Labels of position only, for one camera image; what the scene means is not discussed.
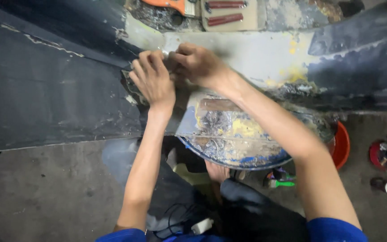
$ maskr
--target dirty floor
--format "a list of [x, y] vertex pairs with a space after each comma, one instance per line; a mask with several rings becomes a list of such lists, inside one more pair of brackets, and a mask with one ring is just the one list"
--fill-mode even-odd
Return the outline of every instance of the dirty floor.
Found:
[[[372, 191], [380, 173], [369, 164], [369, 144], [387, 133], [387, 118], [351, 115], [345, 122], [351, 152], [340, 176], [364, 232], [387, 242], [387, 195]], [[6, 151], [0, 155], [0, 242], [93, 241], [111, 232], [122, 204], [116, 180], [101, 161], [104, 143], [88, 142]], [[244, 181], [303, 214], [293, 187], [262, 187], [260, 171]]]

